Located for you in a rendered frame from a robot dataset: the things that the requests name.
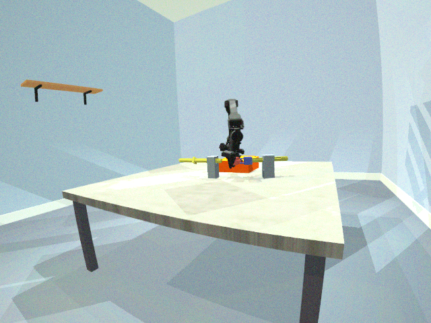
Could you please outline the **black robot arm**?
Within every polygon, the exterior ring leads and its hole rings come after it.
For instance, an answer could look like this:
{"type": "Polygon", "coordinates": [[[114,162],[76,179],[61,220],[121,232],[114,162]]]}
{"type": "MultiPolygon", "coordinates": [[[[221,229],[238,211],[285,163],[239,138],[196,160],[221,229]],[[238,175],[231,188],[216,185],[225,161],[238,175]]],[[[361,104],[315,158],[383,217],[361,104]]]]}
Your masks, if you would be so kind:
{"type": "Polygon", "coordinates": [[[226,144],[220,143],[220,151],[225,151],[229,149],[230,139],[235,142],[240,142],[243,140],[243,134],[241,129],[244,129],[244,121],[241,115],[238,113],[238,100],[229,99],[224,102],[226,111],[228,113],[228,129],[229,135],[227,137],[226,144]]]}

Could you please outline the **yellow bar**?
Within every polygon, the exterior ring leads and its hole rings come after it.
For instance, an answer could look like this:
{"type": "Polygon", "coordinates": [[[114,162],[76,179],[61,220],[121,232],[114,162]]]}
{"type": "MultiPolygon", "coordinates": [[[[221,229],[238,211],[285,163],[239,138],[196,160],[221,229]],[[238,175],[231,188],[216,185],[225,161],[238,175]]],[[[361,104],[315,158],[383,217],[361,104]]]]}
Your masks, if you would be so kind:
{"type": "Polygon", "coordinates": [[[208,178],[219,178],[219,163],[222,163],[222,159],[218,159],[218,156],[209,156],[206,158],[180,158],[179,162],[191,162],[197,163],[207,163],[207,176],[208,178]]]}

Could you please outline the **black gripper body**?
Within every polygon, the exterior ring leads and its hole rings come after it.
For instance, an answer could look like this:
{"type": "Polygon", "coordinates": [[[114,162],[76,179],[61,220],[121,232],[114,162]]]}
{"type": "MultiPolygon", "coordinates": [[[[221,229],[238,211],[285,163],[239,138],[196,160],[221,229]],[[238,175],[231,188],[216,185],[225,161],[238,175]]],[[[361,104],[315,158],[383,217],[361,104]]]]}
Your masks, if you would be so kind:
{"type": "Polygon", "coordinates": [[[241,142],[235,142],[230,139],[229,143],[229,149],[227,151],[223,151],[222,155],[223,157],[229,157],[233,158],[235,155],[244,154],[244,149],[239,149],[241,142]]]}

